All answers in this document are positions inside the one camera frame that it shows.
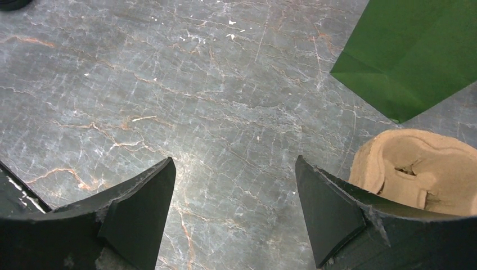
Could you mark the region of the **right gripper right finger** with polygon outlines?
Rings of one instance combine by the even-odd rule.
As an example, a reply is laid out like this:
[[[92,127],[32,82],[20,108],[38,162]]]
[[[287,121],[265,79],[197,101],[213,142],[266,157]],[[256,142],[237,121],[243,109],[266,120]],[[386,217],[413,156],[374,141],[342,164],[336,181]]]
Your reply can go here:
[[[295,163],[318,269],[475,269],[476,216],[412,208]]]

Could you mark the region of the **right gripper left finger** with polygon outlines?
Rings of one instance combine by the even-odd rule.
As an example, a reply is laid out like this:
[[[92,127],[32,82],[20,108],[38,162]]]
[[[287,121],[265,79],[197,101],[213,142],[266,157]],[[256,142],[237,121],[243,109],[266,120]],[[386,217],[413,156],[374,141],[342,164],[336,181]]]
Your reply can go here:
[[[137,176],[58,208],[1,166],[2,269],[154,269],[176,166]]]

